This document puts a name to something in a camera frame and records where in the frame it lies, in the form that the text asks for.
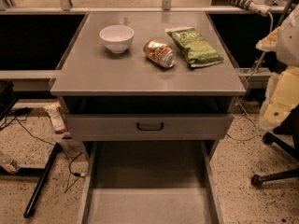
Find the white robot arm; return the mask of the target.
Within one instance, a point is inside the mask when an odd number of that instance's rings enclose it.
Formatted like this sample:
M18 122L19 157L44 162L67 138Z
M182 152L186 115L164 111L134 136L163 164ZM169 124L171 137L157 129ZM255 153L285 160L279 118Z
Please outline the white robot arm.
M272 73L268 79L259 114L259 126L272 131L299 105L299 6L256 48L274 51L277 60L287 65L281 74Z

